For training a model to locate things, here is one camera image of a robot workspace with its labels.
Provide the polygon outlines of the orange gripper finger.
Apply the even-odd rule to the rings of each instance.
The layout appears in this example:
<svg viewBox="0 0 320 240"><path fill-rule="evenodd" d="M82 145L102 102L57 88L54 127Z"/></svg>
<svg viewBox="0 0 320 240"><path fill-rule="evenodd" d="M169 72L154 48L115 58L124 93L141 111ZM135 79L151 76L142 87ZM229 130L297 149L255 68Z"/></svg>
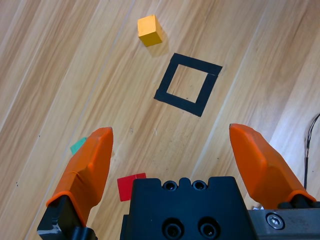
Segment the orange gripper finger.
<svg viewBox="0 0 320 240"><path fill-rule="evenodd" d="M284 158L253 128L232 123L229 137L234 158L249 196L265 209L285 204L311 208L311 196Z"/></svg>
<svg viewBox="0 0 320 240"><path fill-rule="evenodd" d="M71 157L37 227L43 240L97 239L87 221L104 193L113 140L113 129L101 127Z"/></svg>

